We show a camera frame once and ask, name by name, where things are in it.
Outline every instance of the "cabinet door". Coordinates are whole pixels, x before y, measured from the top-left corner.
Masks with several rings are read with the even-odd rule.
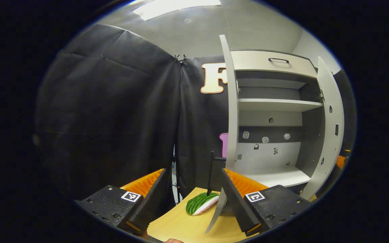
[[[224,34],[220,35],[220,41],[223,49],[224,61],[226,63],[227,73],[227,90],[229,99],[229,128],[228,128],[228,143],[227,143],[227,158],[226,168],[233,169],[236,160],[236,145],[238,143],[238,87],[236,83],[235,70],[233,69],[232,56],[230,54],[229,45],[227,43]],[[210,225],[208,225],[205,233],[210,232],[218,217],[220,216],[224,205],[226,203],[227,196],[221,189],[219,201],[217,202],[216,211],[211,219]]]
[[[321,57],[318,57],[318,83],[324,95],[325,138],[318,165],[300,195],[309,200],[324,184],[337,161],[343,142],[343,103],[337,83]]]

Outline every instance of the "black curtain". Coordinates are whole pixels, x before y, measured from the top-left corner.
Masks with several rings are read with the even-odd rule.
[[[37,96],[43,166],[63,194],[82,200],[168,168],[171,186],[181,64],[132,32],[96,25],[59,52]]]
[[[186,197],[195,187],[207,188],[210,152],[222,157],[219,135],[228,132],[227,84],[215,94],[201,92],[205,82],[204,63],[224,63],[224,57],[195,57],[182,64],[181,111],[178,124],[178,163],[181,195]],[[223,162],[213,163],[213,190],[220,191],[219,170]]]

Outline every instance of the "watermelon slice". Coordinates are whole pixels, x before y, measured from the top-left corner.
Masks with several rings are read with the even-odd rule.
[[[217,193],[212,192],[207,195],[204,192],[190,199],[185,206],[185,211],[190,215],[199,215],[217,203],[218,200],[219,195]]]

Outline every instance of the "ceiling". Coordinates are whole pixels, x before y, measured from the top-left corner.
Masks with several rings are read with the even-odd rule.
[[[222,6],[182,9],[148,21],[132,12],[150,1],[120,7],[96,24],[127,29],[171,55],[185,54],[188,58],[223,54],[220,34],[225,34],[231,50],[292,53],[303,32],[297,23],[251,0],[220,0]]]

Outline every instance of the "black rod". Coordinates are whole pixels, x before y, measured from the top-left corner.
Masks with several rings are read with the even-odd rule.
[[[211,159],[210,159],[210,176],[208,178],[208,189],[207,196],[211,194],[211,175],[213,173],[213,160],[214,160],[214,151],[211,151]]]
[[[214,161],[224,161],[224,162],[226,162],[226,158],[222,158],[222,157],[214,157],[213,160]]]
[[[179,199],[179,173],[178,173],[178,156],[176,152],[176,146],[175,146],[175,156],[174,156],[174,161],[175,161],[175,176],[176,176],[176,197],[178,197],[178,203],[180,203]]]

